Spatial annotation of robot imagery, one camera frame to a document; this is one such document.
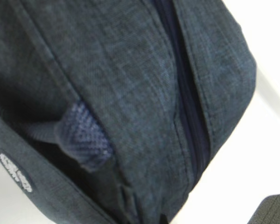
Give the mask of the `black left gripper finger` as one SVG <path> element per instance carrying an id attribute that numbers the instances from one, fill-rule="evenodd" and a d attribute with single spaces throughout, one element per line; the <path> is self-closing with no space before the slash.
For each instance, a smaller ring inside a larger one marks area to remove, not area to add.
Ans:
<path id="1" fill-rule="evenodd" d="M 259 204 L 248 224 L 280 224 L 280 194 L 266 197 Z"/>

